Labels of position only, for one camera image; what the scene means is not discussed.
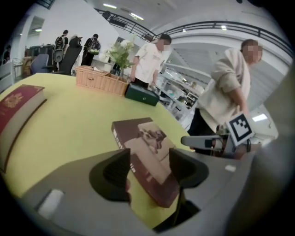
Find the brown book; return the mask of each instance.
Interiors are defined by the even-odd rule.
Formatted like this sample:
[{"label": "brown book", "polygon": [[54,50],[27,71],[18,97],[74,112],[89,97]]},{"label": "brown book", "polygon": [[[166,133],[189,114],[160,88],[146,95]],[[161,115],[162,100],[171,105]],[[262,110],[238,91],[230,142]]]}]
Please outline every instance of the brown book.
[{"label": "brown book", "polygon": [[160,207],[170,207],[179,194],[169,167],[175,145],[151,118],[116,121],[112,131],[120,149],[130,148],[130,167],[141,186]]},{"label": "brown book", "polygon": [[43,89],[44,87],[23,84],[0,101],[0,168],[4,172],[19,132],[46,100]]}]

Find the black railing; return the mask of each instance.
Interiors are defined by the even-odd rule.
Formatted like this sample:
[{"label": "black railing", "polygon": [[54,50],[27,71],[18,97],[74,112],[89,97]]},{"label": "black railing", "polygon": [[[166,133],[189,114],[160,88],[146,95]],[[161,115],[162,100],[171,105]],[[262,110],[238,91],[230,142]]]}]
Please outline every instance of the black railing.
[{"label": "black railing", "polygon": [[[272,32],[269,32],[265,29],[259,28],[254,25],[244,24],[244,23],[231,22],[231,21],[203,21],[203,22],[197,22],[197,23],[178,26],[173,29],[167,30],[163,33],[173,35],[176,33],[181,33],[181,32],[189,31],[189,30],[202,30],[202,29],[222,30],[222,27],[226,30],[240,31],[243,33],[251,34],[251,35],[260,37],[262,39],[265,39],[275,44],[283,51],[285,51],[290,57],[294,56],[294,51],[292,46],[289,43],[287,43],[285,40],[283,40],[282,38],[276,36]],[[158,39],[163,33],[156,35],[155,39]]]},{"label": "black railing", "polygon": [[[96,9],[99,14],[103,14],[105,11]],[[116,27],[119,27],[123,30],[128,31],[129,33],[133,33],[140,37],[141,39],[151,42],[155,39],[156,35],[150,31],[149,29],[145,28],[144,26],[134,22],[133,20],[130,20],[126,17],[122,17],[120,15],[117,15],[115,13],[111,13],[110,17],[108,18],[108,22],[111,25],[114,25]]]},{"label": "black railing", "polygon": [[50,9],[55,0],[37,0],[37,3],[47,9]]},{"label": "black railing", "polygon": [[[105,11],[96,9],[100,14],[103,14]],[[145,41],[151,42],[155,39],[158,39],[163,33],[173,35],[176,33],[181,33],[183,30],[201,30],[201,29],[220,29],[223,30],[222,27],[225,27],[226,30],[239,31],[243,33],[247,33],[250,35],[254,35],[260,37],[264,40],[267,40],[274,45],[278,46],[284,52],[286,52],[290,57],[294,56],[294,51],[292,46],[283,40],[282,38],[276,36],[274,33],[269,32],[265,29],[259,28],[254,25],[232,22],[232,21],[203,21],[196,22],[192,24],[181,25],[175,27],[173,29],[167,30],[161,34],[154,34],[149,29],[143,27],[142,25],[120,15],[111,13],[108,21],[111,25],[119,27],[123,30],[128,31],[129,33],[133,33],[138,37],[142,38]]]}]

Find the black pants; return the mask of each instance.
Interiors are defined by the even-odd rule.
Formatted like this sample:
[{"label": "black pants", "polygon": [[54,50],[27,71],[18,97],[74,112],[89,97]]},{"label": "black pants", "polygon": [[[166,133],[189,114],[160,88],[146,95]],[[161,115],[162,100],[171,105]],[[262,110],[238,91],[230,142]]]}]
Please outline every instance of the black pants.
[{"label": "black pants", "polygon": [[142,86],[145,89],[148,89],[148,83],[145,83],[145,82],[141,81],[140,79],[135,78],[135,81],[133,83],[137,84],[139,86]]},{"label": "black pants", "polygon": [[[196,109],[192,124],[190,125],[190,129],[188,131],[190,136],[207,136],[207,135],[215,135],[212,129],[207,125],[206,121],[200,114],[200,110]],[[210,150],[202,150],[195,148],[196,153],[201,153],[205,155],[210,155]]]},{"label": "black pants", "polygon": [[87,51],[83,52],[83,59],[81,65],[89,65],[91,66],[94,54],[88,53]]}]

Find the green leaves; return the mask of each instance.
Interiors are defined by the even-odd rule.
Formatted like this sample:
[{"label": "green leaves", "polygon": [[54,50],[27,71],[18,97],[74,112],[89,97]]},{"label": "green leaves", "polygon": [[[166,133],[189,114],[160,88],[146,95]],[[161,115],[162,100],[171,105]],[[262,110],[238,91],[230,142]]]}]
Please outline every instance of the green leaves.
[{"label": "green leaves", "polygon": [[128,56],[133,47],[133,42],[127,40],[122,43],[115,43],[110,50],[112,61],[115,61],[122,69],[130,68],[134,63],[129,62]]}]

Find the beige jacket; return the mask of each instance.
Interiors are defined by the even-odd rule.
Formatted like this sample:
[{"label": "beige jacket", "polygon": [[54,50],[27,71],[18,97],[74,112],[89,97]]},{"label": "beige jacket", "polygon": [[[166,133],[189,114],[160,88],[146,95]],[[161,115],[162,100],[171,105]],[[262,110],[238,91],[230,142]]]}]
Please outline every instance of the beige jacket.
[{"label": "beige jacket", "polygon": [[214,82],[198,99],[197,108],[208,126],[216,132],[216,127],[228,121],[238,109],[227,93],[241,87],[247,99],[251,81],[244,56],[235,48],[224,52],[224,58],[214,65],[211,77]]}]

